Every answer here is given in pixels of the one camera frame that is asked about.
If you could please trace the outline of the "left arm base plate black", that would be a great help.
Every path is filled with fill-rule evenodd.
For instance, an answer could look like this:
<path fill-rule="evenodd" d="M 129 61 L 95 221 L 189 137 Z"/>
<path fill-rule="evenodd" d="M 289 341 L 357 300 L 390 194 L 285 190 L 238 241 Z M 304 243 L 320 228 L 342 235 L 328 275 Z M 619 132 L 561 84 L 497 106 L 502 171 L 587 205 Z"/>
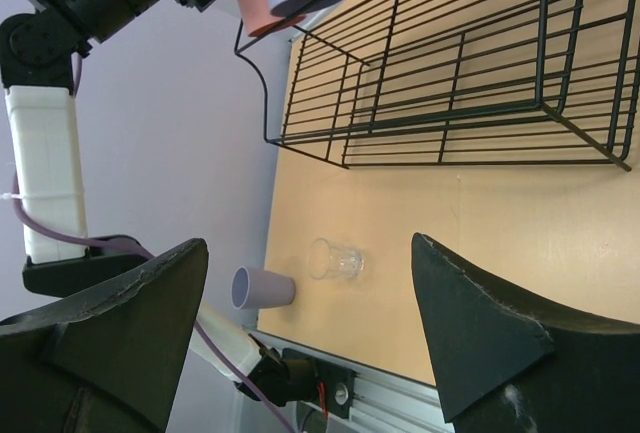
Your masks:
<path fill-rule="evenodd" d="M 290 401 L 315 404 L 320 411 L 348 419 L 354 398 L 355 372 L 337 363 L 291 348 L 282 351 L 293 390 Z"/>

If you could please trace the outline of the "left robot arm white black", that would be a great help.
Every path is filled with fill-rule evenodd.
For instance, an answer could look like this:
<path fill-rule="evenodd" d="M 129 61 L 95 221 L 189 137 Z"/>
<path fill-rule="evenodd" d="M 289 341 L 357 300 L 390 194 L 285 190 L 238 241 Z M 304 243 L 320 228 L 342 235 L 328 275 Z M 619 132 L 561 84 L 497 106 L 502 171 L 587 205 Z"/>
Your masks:
<path fill-rule="evenodd" d="M 86 234 L 73 54 L 86 56 L 159 0 L 29 0 L 32 14 L 1 25 L 1 78 L 16 159 L 16 210 L 27 271 L 78 279 L 104 239 Z M 176 0 L 205 9 L 214 0 Z"/>

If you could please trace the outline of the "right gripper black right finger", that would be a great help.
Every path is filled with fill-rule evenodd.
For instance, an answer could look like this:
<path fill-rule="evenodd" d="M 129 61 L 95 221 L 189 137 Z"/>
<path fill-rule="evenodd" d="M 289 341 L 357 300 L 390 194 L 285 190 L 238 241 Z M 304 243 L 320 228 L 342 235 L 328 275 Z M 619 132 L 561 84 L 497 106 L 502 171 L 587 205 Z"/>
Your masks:
<path fill-rule="evenodd" d="M 417 233 L 414 292 L 458 432 L 635 432 L 639 327 L 504 280 Z"/>

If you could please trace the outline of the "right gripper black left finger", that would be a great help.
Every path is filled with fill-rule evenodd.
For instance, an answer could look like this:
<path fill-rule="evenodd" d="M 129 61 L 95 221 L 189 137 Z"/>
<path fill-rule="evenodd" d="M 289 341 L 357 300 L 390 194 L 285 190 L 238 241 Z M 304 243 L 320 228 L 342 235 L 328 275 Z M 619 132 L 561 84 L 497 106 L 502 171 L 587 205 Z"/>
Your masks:
<path fill-rule="evenodd" d="M 2 321 L 2 431 L 165 431 L 208 260 L 194 238 Z"/>

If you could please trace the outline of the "black wire dish rack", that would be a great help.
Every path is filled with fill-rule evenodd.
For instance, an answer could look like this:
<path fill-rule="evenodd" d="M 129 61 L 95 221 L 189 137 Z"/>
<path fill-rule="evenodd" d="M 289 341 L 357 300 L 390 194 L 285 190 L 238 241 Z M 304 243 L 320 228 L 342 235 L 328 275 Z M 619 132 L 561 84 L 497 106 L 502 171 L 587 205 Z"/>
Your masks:
<path fill-rule="evenodd" d="M 264 140 L 344 169 L 631 167 L 639 0 L 351 0 L 301 28 Z"/>

